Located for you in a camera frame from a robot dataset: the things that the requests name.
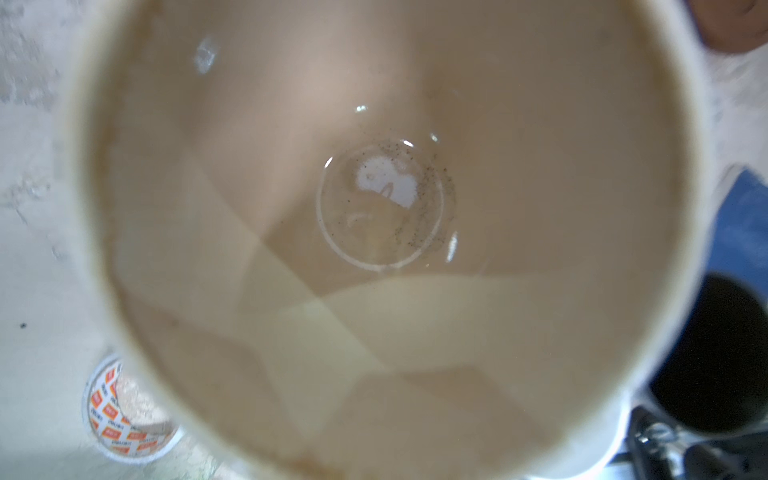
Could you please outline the beige ceramic mug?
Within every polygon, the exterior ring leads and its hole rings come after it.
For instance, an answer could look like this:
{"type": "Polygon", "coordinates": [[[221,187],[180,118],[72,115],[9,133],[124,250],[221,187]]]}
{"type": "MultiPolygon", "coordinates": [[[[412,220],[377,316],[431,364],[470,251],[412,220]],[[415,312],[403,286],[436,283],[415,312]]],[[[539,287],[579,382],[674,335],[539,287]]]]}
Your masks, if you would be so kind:
{"type": "Polygon", "coordinates": [[[510,479],[702,277],[680,1],[93,1],[58,137],[93,316],[260,479],[510,479]]]}

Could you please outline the brown round saucer coaster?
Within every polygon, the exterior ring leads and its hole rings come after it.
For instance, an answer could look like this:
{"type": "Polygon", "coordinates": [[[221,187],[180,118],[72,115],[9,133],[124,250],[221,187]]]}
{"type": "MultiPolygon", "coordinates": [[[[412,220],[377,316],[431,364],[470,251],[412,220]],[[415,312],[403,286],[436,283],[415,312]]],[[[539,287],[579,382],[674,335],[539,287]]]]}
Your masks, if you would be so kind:
{"type": "Polygon", "coordinates": [[[719,52],[746,53],[767,43],[767,0],[688,0],[703,43],[719,52]]]}

